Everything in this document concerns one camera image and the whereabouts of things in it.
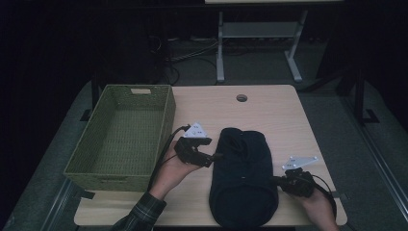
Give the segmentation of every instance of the wooden table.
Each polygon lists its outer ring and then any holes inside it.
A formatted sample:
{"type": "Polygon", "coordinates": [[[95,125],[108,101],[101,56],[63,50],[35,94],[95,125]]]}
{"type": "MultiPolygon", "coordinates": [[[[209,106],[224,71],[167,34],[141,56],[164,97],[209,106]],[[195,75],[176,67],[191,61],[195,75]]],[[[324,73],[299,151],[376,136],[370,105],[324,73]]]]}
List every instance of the wooden table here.
{"type": "MultiPolygon", "coordinates": [[[[199,146],[213,154],[220,131],[225,127],[262,132],[272,154],[274,175],[284,175],[282,165],[291,156],[314,157],[319,161],[304,170],[324,179],[334,191],[330,174],[321,156],[313,131],[292,86],[214,86],[174,87],[177,104],[173,130],[199,121],[208,137],[208,146],[199,146]],[[247,96],[246,102],[237,100],[247,96]]],[[[157,221],[158,226],[217,226],[209,207],[212,167],[193,172],[167,197],[167,206],[157,221]]],[[[82,198],[75,215],[78,225],[112,225],[126,216],[141,197],[140,192],[94,192],[93,200],[82,198]]],[[[279,207],[266,226],[309,225],[299,204],[279,188],[279,207]]],[[[339,198],[337,223],[346,223],[339,198]]]]}

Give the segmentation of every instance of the gray carpet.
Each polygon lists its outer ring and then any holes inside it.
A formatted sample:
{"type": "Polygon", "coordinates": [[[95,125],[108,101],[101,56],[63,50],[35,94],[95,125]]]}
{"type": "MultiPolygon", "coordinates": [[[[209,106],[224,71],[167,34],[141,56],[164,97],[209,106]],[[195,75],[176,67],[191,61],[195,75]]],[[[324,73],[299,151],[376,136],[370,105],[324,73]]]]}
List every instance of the gray carpet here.
{"type": "MultiPolygon", "coordinates": [[[[256,52],[239,56],[233,56],[236,51],[227,48],[226,54],[230,52],[230,55],[224,58],[226,81],[223,85],[290,84],[301,89],[313,83],[324,44],[300,44],[295,58],[304,81],[296,84],[284,59],[283,50],[288,45],[285,42],[271,42],[252,50],[256,52]]],[[[196,48],[195,44],[173,45],[175,54],[189,53],[191,48],[196,48]]],[[[180,73],[176,86],[215,84],[215,57],[213,52],[200,56],[199,59],[174,64],[180,73]]],[[[174,81],[176,72],[169,69],[167,72],[170,81],[174,81]]],[[[371,149],[362,136],[362,128],[356,124],[348,109],[349,98],[341,98],[334,94],[336,84],[334,81],[313,93],[301,93],[299,97],[338,193],[342,196],[348,221],[359,231],[408,230],[407,221],[398,210],[371,157],[371,149]]],[[[81,122],[80,118],[83,112],[90,108],[90,102],[90,85],[87,84],[72,104],[26,192],[15,207],[11,224],[4,230],[77,229],[73,216],[79,203],[81,189],[66,182],[62,173],[85,128],[86,123],[81,122]]],[[[365,129],[370,132],[395,178],[407,192],[407,133],[384,106],[376,90],[370,86],[367,87],[365,102],[381,121],[379,124],[368,124],[365,129]]],[[[108,230],[108,228],[80,227],[78,230],[108,230]]],[[[315,228],[297,227],[296,230],[306,231],[315,228]]],[[[342,230],[351,229],[345,225],[342,230]]]]}

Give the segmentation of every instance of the woven basket handle hole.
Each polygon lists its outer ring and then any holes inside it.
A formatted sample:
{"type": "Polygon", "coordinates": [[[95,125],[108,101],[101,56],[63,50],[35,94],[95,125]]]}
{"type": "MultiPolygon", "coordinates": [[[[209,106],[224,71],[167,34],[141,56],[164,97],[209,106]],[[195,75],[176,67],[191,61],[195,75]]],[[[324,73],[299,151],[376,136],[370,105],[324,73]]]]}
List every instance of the woven basket handle hole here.
{"type": "Polygon", "coordinates": [[[152,91],[149,89],[130,89],[133,94],[151,94],[152,91]]]}

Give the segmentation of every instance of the hand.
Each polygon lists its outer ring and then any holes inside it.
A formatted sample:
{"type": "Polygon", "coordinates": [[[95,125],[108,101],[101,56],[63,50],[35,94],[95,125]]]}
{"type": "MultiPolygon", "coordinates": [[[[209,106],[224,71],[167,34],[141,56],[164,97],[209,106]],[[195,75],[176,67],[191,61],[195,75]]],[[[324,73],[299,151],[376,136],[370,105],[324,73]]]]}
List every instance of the hand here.
{"type": "Polygon", "coordinates": [[[309,220],[316,225],[319,230],[339,230],[339,226],[337,226],[336,219],[333,215],[331,204],[321,191],[314,189],[309,198],[294,195],[293,197],[300,202],[306,210],[309,220]]]}
{"type": "Polygon", "coordinates": [[[168,148],[168,151],[163,158],[164,163],[159,169],[155,182],[149,191],[151,195],[160,200],[163,200],[168,192],[180,184],[188,174],[201,168],[196,165],[184,164],[181,162],[176,151],[174,151],[176,143],[177,141],[173,141],[168,148]]]}

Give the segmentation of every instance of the tracker device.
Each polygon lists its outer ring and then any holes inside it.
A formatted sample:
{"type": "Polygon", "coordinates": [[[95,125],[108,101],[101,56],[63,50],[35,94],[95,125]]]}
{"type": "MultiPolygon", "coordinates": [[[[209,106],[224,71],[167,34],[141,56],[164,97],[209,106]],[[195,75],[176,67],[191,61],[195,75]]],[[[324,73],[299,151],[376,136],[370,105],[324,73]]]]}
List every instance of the tracker device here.
{"type": "Polygon", "coordinates": [[[222,157],[222,154],[213,156],[198,151],[199,145],[208,145],[211,143],[210,138],[184,138],[181,137],[174,150],[183,163],[192,164],[200,167],[209,167],[211,163],[222,157]]]}

